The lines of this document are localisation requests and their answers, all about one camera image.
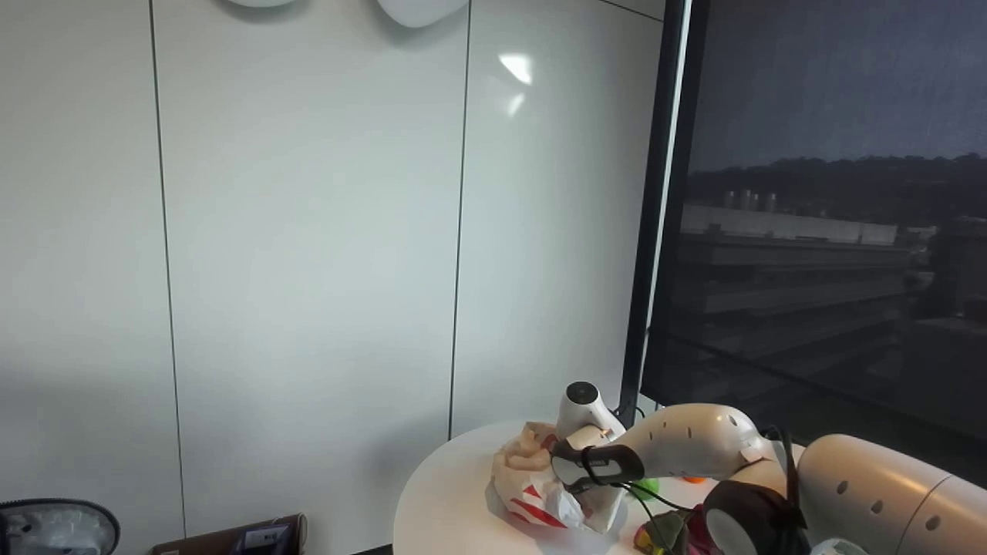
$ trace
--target white wall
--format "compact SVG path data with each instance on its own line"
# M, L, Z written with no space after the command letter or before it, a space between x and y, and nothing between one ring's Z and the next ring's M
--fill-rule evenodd
M157 0L191 531L389 543L446 439L466 12Z
M617 404L658 46L612 4L476 0L455 432L549 417L575 378Z
M653 17L152 4L160 161L149 4L0 4L0 498L105 502L145 551L184 478L188 534L304 512L357 551L446 424L617 399Z
M632 12L648 15L648 17L664 17L667 15L667 0L603 0L603 4L632 9Z
M182 531L149 7L0 4L0 498Z

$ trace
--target round table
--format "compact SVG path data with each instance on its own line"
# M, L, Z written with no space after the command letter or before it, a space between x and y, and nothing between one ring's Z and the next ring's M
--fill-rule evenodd
M440 443L405 484L394 516L394 555L635 555L632 535L648 521L627 495L612 534L549 531L505 519L491 491L494 453L525 423L496 423ZM674 502L701 502L712 484L659 480Z

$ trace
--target round light fixture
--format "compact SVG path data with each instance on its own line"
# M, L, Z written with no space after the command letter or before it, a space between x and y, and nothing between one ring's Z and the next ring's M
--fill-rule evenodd
M402 28L428 28L460 12L468 0L375 0L375 4Z
M244 7L244 9L279 9L279 7L288 7L293 0L228 0L235 7Z

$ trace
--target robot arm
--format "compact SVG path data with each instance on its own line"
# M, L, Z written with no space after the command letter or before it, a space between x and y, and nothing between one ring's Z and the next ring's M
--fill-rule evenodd
M624 488L653 474L726 480L768 457L770 440L745 413L721 404L677 404L651 413L603 447L579 450L579 439L571 435L556 447L551 469L560 484L584 491L593 484Z
M987 551L987 491L860 439L811 440L795 469L799 498L785 498L785 458L734 407L664 407L601 447L587 447L579 432L571 424L551 453L569 491L664 474L717 478L704 523L727 555L791 555L807 545L852 555Z

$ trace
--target sky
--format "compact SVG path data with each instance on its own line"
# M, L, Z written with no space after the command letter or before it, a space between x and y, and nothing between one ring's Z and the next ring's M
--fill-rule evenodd
M694 169L987 157L987 0L712 0Z

